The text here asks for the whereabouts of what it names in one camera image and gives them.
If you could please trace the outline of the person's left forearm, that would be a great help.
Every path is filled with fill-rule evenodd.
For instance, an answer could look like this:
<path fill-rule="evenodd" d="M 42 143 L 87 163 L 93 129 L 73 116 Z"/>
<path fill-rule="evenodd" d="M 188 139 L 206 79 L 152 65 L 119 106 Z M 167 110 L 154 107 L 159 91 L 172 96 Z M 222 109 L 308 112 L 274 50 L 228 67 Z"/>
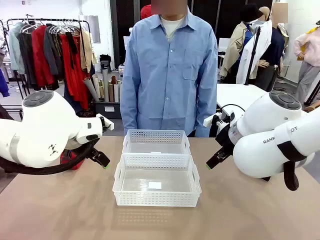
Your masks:
<path fill-rule="evenodd" d="M 207 138 L 209 136 L 210 129 L 204 126 L 204 120 L 216 112 L 216 105 L 217 82 L 203 79 L 198 86 L 196 137 Z"/>

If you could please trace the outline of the grey leaning paper roll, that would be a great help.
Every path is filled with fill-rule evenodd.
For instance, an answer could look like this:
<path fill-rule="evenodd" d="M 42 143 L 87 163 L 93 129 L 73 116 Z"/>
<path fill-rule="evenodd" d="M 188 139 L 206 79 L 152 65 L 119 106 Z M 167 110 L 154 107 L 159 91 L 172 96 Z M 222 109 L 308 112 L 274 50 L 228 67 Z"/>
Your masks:
<path fill-rule="evenodd" d="M 86 77 L 83 82 L 87 86 L 87 88 L 88 88 L 89 92 L 91 93 L 94 101 L 98 102 L 99 101 L 99 97 L 97 95 L 97 92 L 96 92 L 96 89 L 95 89 L 95 87 L 93 85 L 92 80 L 89 77 Z"/>

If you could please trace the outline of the black stand leg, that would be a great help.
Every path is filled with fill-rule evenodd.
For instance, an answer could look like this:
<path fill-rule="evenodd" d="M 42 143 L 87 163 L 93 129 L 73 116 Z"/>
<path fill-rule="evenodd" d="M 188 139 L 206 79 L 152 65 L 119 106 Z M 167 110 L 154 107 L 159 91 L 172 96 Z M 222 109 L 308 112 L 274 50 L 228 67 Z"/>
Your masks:
<path fill-rule="evenodd" d="M 320 90 L 320 80 L 312 84 L 312 87 L 304 100 L 304 104 L 310 105 L 313 102 L 316 95 L 318 94 L 319 90 Z"/>

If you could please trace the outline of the red CAMPUS zipper pouch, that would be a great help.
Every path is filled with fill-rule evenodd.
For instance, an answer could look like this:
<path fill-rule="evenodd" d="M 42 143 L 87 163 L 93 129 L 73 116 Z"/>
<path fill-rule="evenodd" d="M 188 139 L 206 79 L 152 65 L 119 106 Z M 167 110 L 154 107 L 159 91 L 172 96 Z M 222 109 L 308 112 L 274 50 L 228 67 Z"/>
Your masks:
<path fill-rule="evenodd" d="M 77 170 L 81 167 L 85 159 L 84 152 L 73 149 L 65 149 L 60 155 L 59 163 L 61 165 L 68 165 L 69 170 Z"/>

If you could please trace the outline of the dark grey hanging garment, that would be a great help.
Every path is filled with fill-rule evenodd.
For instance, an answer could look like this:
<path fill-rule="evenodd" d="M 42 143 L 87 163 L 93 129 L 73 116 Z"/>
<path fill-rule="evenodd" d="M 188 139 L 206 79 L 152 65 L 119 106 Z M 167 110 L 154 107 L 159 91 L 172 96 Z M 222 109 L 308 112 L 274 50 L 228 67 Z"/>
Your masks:
<path fill-rule="evenodd" d="M 24 64 L 24 71 L 27 77 L 27 84 L 30 88 L 38 87 L 35 76 L 32 35 L 27 33 L 20 33 L 17 38 L 19 41 L 20 52 Z"/>

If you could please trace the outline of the black boxy device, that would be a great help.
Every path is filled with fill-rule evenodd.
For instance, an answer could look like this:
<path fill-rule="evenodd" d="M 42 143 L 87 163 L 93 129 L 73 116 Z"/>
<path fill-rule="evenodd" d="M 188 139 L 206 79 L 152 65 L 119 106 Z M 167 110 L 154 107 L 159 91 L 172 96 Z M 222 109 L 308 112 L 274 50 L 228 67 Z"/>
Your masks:
<path fill-rule="evenodd" d="M 107 70 L 108 73 L 111 73 L 111 62 L 112 58 L 108 54 L 101 54 L 99 56 L 99 61 L 100 61 L 100 71 L 101 73 L 104 70 Z"/>

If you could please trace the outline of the black clothes rack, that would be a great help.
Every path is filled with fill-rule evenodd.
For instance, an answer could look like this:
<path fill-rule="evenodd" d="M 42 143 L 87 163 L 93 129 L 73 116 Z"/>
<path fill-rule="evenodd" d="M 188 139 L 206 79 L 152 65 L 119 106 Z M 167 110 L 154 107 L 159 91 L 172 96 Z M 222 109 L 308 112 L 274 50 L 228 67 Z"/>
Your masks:
<path fill-rule="evenodd" d="M 82 29 L 82 23 L 85 23 L 87 25 L 87 30 L 89 32 L 91 32 L 90 30 L 90 24 L 88 21 L 86 20 L 79 20 L 79 19 L 68 19 L 68 18 L 34 18 L 32 15 L 30 14 L 26 14 L 25 18 L 10 18 L 6 21 L 6 24 L 4 24 L 4 21 L 0 19 L 0 29 L 3 30 L 3 34 L 4 34 L 4 42 L 7 46 L 9 46 L 8 44 L 8 40 L 7 40 L 7 36 L 8 36 L 8 32 L 10 30 L 9 25 L 13 25 L 13 23 L 10 22 L 16 22 L 16 21 L 21 21 L 21 22 L 26 22 L 26 23 L 30 23 L 30 22 L 39 22 L 39 23 L 44 23 L 44 22 L 57 22 L 57 23 L 77 23 L 79 25 L 79 28 Z M 23 99 L 24 97 L 26 97 L 27 95 L 30 94 L 30 89 L 29 86 L 27 84 L 27 80 L 24 76 L 21 76 L 16 70 L 12 70 L 11 71 L 13 74 L 13 81 L 17 83 L 18 86 L 18 90 L 20 93 L 21 98 Z"/>

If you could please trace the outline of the blue denim garment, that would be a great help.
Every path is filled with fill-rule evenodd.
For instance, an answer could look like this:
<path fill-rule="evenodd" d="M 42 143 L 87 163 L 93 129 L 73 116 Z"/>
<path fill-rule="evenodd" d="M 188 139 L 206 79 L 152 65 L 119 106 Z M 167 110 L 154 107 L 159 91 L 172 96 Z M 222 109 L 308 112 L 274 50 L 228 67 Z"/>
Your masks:
<path fill-rule="evenodd" d="M 64 99 L 71 105 L 75 113 L 79 113 L 83 110 L 81 104 L 78 101 L 75 101 L 74 98 L 69 93 L 67 82 L 64 83 Z"/>

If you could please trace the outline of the white perforated plastic basket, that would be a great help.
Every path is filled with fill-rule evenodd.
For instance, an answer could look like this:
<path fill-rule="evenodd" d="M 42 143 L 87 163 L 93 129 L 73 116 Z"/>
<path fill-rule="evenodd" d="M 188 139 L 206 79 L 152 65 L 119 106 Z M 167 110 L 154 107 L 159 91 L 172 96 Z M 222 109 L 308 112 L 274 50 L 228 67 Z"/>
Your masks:
<path fill-rule="evenodd" d="M 124 153 L 112 191 L 118 206 L 191 207 L 202 193 L 190 154 Z"/>
<path fill-rule="evenodd" d="M 130 129 L 123 140 L 123 153 L 190 155 L 190 143 L 183 130 Z"/>

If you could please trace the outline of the cream paper roll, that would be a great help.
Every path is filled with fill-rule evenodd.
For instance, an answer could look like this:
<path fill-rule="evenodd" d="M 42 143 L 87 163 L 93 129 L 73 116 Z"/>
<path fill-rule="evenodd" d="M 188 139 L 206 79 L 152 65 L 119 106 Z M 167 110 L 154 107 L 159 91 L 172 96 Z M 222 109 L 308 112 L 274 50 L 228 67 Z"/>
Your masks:
<path fill-rule="evenodd" d="M 100 93 L 99 77 L 96 73 L 92 75 L 92 80 L 93 80 L 93 85 L 94 85 L 97 97 L 100 99 L 101 93 Z"/>

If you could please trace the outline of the grey hanging jacket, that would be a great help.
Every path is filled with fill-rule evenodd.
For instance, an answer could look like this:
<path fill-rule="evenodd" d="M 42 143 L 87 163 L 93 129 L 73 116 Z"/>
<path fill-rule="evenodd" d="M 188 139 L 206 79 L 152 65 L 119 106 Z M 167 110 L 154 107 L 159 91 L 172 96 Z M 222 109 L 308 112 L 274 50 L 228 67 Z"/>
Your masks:
<path fill-rule="evenodd" d="M 64 69 L 61 56 L 56 48 L 54 38 L 50 33 L 52 24 L 45 28 L 44 32 L 44 55 L 49 65 L 50 73 L 59 81 L 64 79 Z"/>

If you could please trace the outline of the person's right forearm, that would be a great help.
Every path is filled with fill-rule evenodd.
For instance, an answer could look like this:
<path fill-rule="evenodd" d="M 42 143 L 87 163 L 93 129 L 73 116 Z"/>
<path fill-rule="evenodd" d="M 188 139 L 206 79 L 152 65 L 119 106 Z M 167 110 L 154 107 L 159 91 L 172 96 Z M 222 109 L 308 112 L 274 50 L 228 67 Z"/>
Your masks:
<path fill-rule="evenodd" d="M 133 79 L 128 78 L 122 82 L 120 113 L 123 123 L 124 135 L 128 130 L 138 128 L 137 113 L 138 113 L 138 89 Z"/>

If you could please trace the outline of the beige hanging garment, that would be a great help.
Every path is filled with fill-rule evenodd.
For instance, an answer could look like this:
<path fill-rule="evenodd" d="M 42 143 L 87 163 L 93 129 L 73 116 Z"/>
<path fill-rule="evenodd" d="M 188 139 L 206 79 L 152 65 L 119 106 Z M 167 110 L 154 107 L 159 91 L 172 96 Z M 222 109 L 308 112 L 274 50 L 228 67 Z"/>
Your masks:
<path fill-rule="evenodd" d="M 80 60 L 81 68 L 90 73 L 91 69 L 98 63 L 98 58 L 92 46 L 92 34 L 86 30 L 81 30 L 80 35 Z"/>

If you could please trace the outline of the figure in navy top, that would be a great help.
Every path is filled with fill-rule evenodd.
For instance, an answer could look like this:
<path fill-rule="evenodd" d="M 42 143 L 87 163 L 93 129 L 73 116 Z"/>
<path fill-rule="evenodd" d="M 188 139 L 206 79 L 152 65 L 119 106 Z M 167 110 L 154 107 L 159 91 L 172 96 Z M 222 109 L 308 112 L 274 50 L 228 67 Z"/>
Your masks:
<path fill-rule="evenodd" d="M 271 43 L 260 58 L 254 85 L 260 89 L 270 92 L 275 83 L 277 74 L 281 68 L 283 51 L 285 49 L 285 38 L 281 30 L 272 27 Z"/>

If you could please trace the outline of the royal blue garment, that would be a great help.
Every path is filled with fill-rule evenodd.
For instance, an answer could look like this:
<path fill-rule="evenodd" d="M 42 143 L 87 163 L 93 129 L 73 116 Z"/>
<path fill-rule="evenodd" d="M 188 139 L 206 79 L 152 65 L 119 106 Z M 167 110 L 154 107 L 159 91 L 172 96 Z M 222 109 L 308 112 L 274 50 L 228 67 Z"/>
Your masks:
<path fill-rule="evenodd" d="M 6 79 L 1 69 L 0 69 L 0 93 L 4 98 L 10 96 L 8 84 L 6 82 Z"/>

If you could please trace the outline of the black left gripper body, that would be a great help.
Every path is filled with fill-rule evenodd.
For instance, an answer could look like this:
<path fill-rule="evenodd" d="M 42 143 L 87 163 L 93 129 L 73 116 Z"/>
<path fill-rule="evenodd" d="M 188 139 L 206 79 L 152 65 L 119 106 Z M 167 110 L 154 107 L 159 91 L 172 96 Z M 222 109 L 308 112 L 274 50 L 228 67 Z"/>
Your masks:
<path fill-rule="evenodd" d="M 100 157 L 100 152 L 98 150 L 96 150 L 94 147 L 90 150 L 89 154 L 88 154 L 88 158 L 89 159 L 98 159 Z"/>

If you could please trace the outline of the long red dress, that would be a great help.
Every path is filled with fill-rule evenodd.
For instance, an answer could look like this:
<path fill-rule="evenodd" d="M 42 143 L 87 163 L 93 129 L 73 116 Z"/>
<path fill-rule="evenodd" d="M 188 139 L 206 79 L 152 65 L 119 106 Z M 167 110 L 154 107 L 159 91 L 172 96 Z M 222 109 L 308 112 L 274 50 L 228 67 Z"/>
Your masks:
<path fill-rule="evenodd" d="M 70 32 L 59 36 L 68 92 L 82 109 L 87 110 L 89 108 L 89 90 L 84 80 L 89 74 L 83 71 L 81 66 L 80 38 L 73 36 Z"/>

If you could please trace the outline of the black tripod pole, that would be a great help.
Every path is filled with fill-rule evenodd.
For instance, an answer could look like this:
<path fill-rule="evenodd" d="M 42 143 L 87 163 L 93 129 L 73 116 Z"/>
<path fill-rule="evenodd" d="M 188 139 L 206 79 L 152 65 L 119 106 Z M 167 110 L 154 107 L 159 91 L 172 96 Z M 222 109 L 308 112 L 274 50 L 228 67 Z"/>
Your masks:
<path fill-rule="evenodd" d="M 250 75 L 251 75 L 251 69 L 253 66 L 253 62 L 254 62 L 254 58 L 256 55 L 256 49 L 257 49 L 257 45 L 258 45 L 258 41 L 259 41 L 259 37 L 261 34 L 261 26 L 258 26 L 256 28 L 256 34 L 255 34 L 255 38 L 254 38 L 254 44 L 253 44 L 253 48 L 252 48 L 252 52 L 251 52 L 251 57 L 250 57 L 250 62 L 249 62 L 249 66 L 248 66 L 248 70 L 247 70 L 247 75 L 246 75 L 246 79 L 245 79 L 245 85 L 248 86 L 249 85 L 249 79 L 250 79 Z"/>

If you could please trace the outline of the white table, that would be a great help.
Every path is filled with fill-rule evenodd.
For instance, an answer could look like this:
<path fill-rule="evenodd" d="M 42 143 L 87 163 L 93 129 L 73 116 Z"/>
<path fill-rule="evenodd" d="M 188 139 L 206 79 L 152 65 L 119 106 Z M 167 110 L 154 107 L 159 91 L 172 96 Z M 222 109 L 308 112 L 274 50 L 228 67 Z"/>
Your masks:
<path fill-rule="evenodd" d="M 225 106 L 222 111 L 230 115 L 233 111 L 239 118 L 248 107 L 267 92 L 255 85 L 217 84 L 216 103 Z"/>

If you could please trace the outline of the red hat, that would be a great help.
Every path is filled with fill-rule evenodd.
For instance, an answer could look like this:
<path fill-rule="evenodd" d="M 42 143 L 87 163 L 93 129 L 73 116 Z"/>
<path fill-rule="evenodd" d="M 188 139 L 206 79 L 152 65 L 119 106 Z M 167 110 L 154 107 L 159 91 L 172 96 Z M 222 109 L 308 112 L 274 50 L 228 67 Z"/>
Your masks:
<path fill-rule="evenodd" d="M 140 19 L 146 19 L 152 15 L 152 8 L 151 5 L 145 5 L 140 10 Z"/>

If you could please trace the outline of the person in blue shirt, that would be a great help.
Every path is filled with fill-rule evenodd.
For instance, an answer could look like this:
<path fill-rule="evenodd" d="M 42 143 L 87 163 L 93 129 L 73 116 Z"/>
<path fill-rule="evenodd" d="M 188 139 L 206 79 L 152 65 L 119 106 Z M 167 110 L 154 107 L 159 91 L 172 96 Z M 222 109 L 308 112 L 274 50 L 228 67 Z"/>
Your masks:
<path fill-rule="evenodd" d="M 138 85 L 136 130 L 179 130 L 196 137 L 198 87 L 218 80 L 212 26 L 193 15 L 188 0 L 152 0 L 152 15 L 132 28 L 125 79 Z"/>

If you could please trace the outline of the grey storage bin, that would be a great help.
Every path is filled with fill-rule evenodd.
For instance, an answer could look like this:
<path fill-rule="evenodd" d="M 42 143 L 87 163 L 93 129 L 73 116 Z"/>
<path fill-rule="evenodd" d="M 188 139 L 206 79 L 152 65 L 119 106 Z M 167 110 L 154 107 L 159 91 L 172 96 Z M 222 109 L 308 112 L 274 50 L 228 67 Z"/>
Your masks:
<path fill-rule="evenodd" d="M 107 119 L 121 120 L 120 103 L 119 102 L 95 102 L 95 111 Z"/>

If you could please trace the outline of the mannequin in beige coat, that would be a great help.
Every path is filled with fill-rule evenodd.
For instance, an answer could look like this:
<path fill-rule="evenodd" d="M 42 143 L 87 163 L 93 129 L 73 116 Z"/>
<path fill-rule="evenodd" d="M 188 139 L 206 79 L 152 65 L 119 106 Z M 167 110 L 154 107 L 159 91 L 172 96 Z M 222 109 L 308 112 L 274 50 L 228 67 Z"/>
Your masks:
<path fill-rule="evenodd" d="M 233 30 L 231 38 L 229 40 L 222 67 L 220 70 L 220 76 L 226 77 L 230 72 L 231 67 L 236 63 L 240 56 L 240 52 L 244 48 L 244 41 L 246 37 L 246 32 L 251 31 L 250 28 L 247 28 L 247 25 L 241 21 Z"/>

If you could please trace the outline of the tall grey cardboard tube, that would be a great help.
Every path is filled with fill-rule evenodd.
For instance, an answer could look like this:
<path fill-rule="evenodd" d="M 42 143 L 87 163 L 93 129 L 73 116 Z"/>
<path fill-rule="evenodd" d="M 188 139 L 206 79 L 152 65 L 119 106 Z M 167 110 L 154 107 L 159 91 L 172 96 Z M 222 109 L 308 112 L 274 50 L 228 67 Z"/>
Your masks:
<path fill-rule="evenodd" d="M 108 69 L 102 70 L 104 101 L 109 102 L 109 77 Z"/>

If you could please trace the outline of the person in pink top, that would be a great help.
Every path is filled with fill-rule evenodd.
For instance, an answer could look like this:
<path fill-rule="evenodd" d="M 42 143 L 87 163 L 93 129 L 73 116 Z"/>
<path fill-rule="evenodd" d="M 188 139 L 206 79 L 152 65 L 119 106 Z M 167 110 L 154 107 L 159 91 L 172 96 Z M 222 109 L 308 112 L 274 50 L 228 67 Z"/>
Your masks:
<path fill-rule="evenodd" d="M 294 40 L 294 54 L 302 61 L 295 97 L 304 105 L 308 92 L 320 73 L 320 20 L 317 27 L 300 35 Z"/>

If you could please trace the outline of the mannequin in white coat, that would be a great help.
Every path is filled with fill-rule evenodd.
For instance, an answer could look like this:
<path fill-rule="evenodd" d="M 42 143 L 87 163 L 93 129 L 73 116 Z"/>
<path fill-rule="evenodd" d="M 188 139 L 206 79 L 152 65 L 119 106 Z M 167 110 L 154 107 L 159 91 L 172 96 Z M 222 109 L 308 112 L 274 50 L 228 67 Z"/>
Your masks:
<path fill-rule="evenodd" d="M 257 77 L 258 66 L 260 63 L 260 59 L 263 54 L 266 52 L 267 48 L 271 44 L 272 38 L 272 22 L 267 21 L 270 15 L 270 9 L 267 6 L 260 7 L 259 10 L 263 12 L 263 16 L 260 18 L 249 22 L 249 28 L 252 33 L 252 37 L 247 43 L 244 45 L 241 58 L 239 61 L 239 67 L 236 75 L 236 84 L 245 84 L 248 67 L 250 64 L 250 58 L 253 50 L 253 45 L 255 41 L 255 34 L 257 31 L 257 27 L 261 26 L 261 32 L 258 39 L 256 53 L 253 60 L 253 65 L 251 68 L 251 75 L 249 80 L 254 80 Z"/>

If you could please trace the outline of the short red dress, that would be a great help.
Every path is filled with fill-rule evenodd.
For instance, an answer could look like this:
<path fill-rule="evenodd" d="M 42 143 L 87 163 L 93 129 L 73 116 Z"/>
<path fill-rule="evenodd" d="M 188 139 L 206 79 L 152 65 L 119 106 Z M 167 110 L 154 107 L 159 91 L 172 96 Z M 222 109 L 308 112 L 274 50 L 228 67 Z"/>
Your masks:
<path fill-rule="evenodd" d="M 34 73 L 36 82 L 40 88 L 56 90 L 59 88 L 59 84 L 50 72 L 50 66 L 44 52 L 46 28 L 45 25 L 40 25 L 31 34 Z"/>

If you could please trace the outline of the black hat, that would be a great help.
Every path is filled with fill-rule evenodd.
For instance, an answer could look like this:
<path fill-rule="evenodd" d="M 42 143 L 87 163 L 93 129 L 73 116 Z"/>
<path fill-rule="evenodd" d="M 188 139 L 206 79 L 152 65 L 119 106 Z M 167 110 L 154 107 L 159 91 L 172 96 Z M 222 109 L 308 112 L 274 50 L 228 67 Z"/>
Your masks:
<path fill-rule="evenodd" d="M 245 23 L 252 22 L 263 16 L 263 12 L 259 10 L 256 4 L 246 4 L 240 11 L 240 20 Z"/>

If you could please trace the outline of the light blue jacket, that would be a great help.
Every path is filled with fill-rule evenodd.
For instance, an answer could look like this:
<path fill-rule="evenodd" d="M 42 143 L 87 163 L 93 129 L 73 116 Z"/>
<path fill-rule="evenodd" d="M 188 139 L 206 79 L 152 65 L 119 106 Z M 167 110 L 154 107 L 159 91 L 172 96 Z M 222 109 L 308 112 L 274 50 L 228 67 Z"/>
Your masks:
<path fill-rule="evenodd" d="M 18 35 L 20 34 L 21 28 L 25 24 L 23 22 L 18 22 L 14 25 L 14 27 L 9 30 L 8 38 L 9 38 L 9 55 L 11 61 L 11 69 L 13 71 L 17 71 L 19 74 L 25 74 L 25 66 L 23 62 L 23 58 L 20 51 L 20 43 L 18 40 Z"/>

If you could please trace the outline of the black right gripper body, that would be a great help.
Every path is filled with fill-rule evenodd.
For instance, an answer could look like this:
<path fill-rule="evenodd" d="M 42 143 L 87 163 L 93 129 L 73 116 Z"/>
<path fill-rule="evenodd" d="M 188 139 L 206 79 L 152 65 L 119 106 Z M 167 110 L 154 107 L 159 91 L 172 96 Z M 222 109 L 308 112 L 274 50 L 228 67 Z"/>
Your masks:
<path fill-rule="evenodd" d="M 219 126 L 215 140 L 219 143 L 221 148 L 217 154 L 232 154 L 235 144 L 231 141 L 229 132 L 231 131 L 230 126 Z"/>

